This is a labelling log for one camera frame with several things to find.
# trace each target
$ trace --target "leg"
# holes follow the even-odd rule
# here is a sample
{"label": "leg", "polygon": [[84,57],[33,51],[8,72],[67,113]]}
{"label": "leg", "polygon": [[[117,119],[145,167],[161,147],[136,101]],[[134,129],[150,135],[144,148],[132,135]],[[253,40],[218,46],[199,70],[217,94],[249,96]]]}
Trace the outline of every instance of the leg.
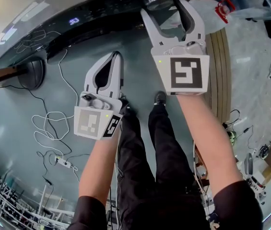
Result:
{"label": "leg", "polygon": [[156,156],[156,182],[167,192],[185,193],[194,176],[188,159],[176,141],[164,104],[156,104],[149,115],[149,132]]}
{"label": "leg", "polygon": [[118,146],[118,208],[120,224],[128,228],[130,213],[139,202],[154,195],[155,180],[146,160],[141,138],[140,122],[135,114],[122,118],[122,132]]}

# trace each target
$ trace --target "forearm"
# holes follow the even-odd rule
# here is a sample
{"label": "forearm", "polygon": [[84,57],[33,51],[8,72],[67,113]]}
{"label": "forearm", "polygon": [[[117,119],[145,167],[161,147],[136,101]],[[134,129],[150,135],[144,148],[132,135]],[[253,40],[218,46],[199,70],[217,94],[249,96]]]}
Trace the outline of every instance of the forearm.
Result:
{"label": "forearm", "polygon": [[79,196],[90,196],[106,205],[112,181],[119,129],[110,140],[98,140],[87,161],[79,184]]}
{"label": "forearm", "polygon": [[242,180],[229,137],[204,100],[200,96],[179,95],[177,98],[209,172],[213,194]]}

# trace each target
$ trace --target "black sleeve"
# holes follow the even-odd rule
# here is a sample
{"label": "black sleeve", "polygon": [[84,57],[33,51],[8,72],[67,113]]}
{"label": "black sleeve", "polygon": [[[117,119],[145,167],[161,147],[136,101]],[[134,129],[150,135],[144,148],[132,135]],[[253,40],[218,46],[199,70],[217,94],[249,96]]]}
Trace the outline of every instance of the black sleeve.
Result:
{"label": "black sleeve", "polygon": [[233,183],[214,197],[220,229],[263,228],[263,215],[255,193],[246,181]]}
{"label": "black sleeve", "polygon": [[68,230],[106,230],[106,209],[93,197],[82,196]]}

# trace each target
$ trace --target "power strip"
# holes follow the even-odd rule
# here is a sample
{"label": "power strip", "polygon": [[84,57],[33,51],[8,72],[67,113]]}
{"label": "power strip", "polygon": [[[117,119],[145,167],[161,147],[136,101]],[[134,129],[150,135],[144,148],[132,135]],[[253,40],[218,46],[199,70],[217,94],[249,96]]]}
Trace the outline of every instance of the power strip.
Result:
{"label": "power strip", "polygon": [[66,162],[66,160],[63,160],[61,157],[59,156],[56,156],[55,157],[55,161],[58,161],[57,163],[67,167],[68,169],[71,167],[71,163],[70,162]]}

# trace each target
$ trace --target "human arm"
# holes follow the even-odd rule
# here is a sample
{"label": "human arm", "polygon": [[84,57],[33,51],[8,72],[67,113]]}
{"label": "human arm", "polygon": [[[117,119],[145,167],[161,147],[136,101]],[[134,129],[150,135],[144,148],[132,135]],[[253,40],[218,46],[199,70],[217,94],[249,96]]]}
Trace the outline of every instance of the human arm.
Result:
{"label": "human arm", "polygon": [[220,229],[262,229],[262,211],[236,166],[228,135],[204,99],[177,96],[194,142],[209,172]]}
{"label": "human arm", "polygon": [[68,230],[106,229],[109,193],[119,129],[110,140],[96,141],[79,183],[79,199]]}
{"label": "human arm", "polygon": [[227,133],[201,96],[178,95],[194,142],[209,172],[215,196],[228,185],[242,181]]}
{"label": "human arm", "polygon": [[119,129],[116,129],[111,139],[96,141],[80,179],[79,197],[90,196],[106,205],[114,171],[118,134]]}

